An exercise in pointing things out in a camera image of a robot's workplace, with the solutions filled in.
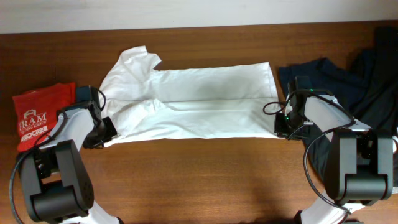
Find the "white t-shirt with graphic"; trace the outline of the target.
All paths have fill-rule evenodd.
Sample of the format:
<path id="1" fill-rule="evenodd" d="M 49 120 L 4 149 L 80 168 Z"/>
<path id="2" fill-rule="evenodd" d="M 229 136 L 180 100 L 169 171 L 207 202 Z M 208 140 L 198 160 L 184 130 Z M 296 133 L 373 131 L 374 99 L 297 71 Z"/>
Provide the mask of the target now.
<path id="1" fill-rule="evenodd" d="M 158 70 L 144 46 L 123 51 L 103 79 L 103 116 L 113 144 L 158 139 L 274 138 L 277 88 L 267 62 Z"/>

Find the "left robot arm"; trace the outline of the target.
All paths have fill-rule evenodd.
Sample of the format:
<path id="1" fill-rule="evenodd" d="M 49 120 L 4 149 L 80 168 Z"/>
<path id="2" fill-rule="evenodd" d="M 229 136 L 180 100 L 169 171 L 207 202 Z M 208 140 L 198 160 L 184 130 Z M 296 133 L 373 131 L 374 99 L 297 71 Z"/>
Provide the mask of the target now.
<path id="1" fill-rule="evenodd" d="M 102 91 L 79 87 L 75 103 L 58 110 L 53 130 L 42 143 L 20 154 L 12 175 L 21 182 L 30 219 L 46 223 L 114 223 L 122 220 L 95 202 L 93 185 L 80 156 L 80 148 L 101 149 L 117 134 Z"/>

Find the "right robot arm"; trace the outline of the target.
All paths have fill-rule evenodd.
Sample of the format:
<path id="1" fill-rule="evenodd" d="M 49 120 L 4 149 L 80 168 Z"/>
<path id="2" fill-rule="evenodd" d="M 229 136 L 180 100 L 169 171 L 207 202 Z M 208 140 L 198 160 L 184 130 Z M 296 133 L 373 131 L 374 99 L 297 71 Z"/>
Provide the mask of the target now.
<path id="1" fill-rule="evenodd" d="M 304 173 L 316 201 L 294 216 L 295 223 L 346 223 L 355 211 L 387 200 L 393 192 L 393 137 L 360 122 L 345 110 L 332 92 L 315 89 L 309 77 L 295 77 L 289 94 L 276 111 L 274 131 L 282 138 L 305 139 L 298 132 L 314 125 L 331 148 L 319 192 L 308 171 L 308 153 L 303 155 Z M 284 108 L 291 107 L 286 113 Z"/>

